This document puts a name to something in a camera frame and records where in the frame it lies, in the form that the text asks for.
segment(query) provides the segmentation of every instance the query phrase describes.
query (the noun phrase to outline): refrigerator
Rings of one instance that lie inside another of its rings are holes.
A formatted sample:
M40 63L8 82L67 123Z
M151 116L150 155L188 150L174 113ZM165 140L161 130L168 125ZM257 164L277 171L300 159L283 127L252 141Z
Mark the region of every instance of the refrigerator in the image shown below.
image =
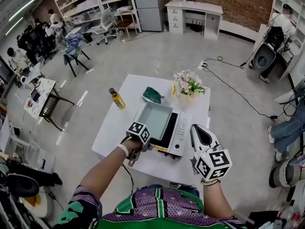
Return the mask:
M164 0L135 0L143 31L162 31Z

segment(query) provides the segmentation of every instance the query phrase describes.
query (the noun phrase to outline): yellow bottle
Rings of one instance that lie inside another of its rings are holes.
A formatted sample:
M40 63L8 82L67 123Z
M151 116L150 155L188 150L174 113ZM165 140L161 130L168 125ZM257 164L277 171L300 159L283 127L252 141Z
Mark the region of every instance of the yellow bottle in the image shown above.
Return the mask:
M112 95L112 100L115 102L115 104L116 104L120 109L125 108L125 103L124 103L124 101L122 100L121 96L120 96L113 88L110 88L110 89L109 89L109 92L111 93L111 95Z

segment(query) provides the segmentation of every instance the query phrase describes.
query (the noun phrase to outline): concrete floor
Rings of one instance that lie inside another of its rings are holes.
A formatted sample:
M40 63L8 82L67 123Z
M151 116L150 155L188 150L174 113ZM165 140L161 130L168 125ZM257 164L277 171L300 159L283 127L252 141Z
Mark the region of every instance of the concrete floor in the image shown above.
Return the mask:
M42 66L43 74L57 81L57 89L66 81L59 91L62 97L77 103L84 92L88 91L81 106L71 108L70 103L60 102L56 107L52 117L62 127L66 126L65 132L60 132L45 120L35 120L24 113L23 106L30 90L13 86L8 95L8 114L14 124L22 125L26 138L33 138L56 156L54 172L60 175L63 185L52 188L52 191L63 206L67 205L82 177L99 162L91 146L112 104L108 92L110 87L118 90L127 74L172 80L172 70L175 73L189 69L193 64L217 56L240 65L249 57L253 48L253 43L221 33L218 41L202 41L200 34L193 31L183 35L169 32L151 35L151 32L143 32L138 38L126 43L110 39L108 45L91 43L86 46L83 50L91 59L81 56L80 60L89 68L94 68L94 71L85 75L85 69L74 63L77 78L74 78L68 66L63 65L60 53ZM213 62L213 71L267 105L268 107L262 106L253 97L245 95L259 112L266 115L273 115L273 112L280 114L282 107L273 98L291 90L287 78L278 81L278 69L271 73L269 85L259 79L258 71L250 70L247 65L236 68ZM258 115L224 83L208 80L207 78L214 78L211 73L198 72L198 75L204 85L211 88L210 129L229 150L233 162L232 169L222 179L222 187L229 203L245 215L250 211L266 210L276 205L280 189L272 189L268 185L275 154L267 140L267 126L274 122ZM153 183L167 184L166 181L137 172L132 171L132 175L135 187ZM120 169L101 199L103 214L113 211L130 194L130 190L130 177ZM51 224L61 213L56 202L54 206L55 213L49 218Z

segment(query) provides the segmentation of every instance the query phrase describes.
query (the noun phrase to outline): hand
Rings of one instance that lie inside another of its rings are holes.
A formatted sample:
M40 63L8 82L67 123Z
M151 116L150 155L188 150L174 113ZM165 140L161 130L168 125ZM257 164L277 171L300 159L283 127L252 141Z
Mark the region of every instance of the hand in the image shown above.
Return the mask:
M138 149L142 146L142 143L140 141L135 141L134 139L128 139L124 142L122 142L122 145L124 145L128 152L131 153L134 149Z

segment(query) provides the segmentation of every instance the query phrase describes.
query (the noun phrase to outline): sneaker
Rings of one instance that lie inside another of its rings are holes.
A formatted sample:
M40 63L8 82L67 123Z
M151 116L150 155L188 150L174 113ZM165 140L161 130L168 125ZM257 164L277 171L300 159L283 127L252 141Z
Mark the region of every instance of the sneaker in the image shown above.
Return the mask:
M275 143L275 139L271 136L271 128L272 126L268 126L267 130L268 130L268 141L270 144Z
M259 75L259 79L261 79L263 82L265 82L265 83L267 83L267 84L269 84L269 83L270 83L269 79L268 79L268 78L264 78L264 77L262 77L262 75L261 75L261 74Z
M281 161L282 161L282 153L280 153L280 152L278 152L278 151L276 150L276 146L274 147L274 151L275 151L275 160L276 160L277 162L281 162Z

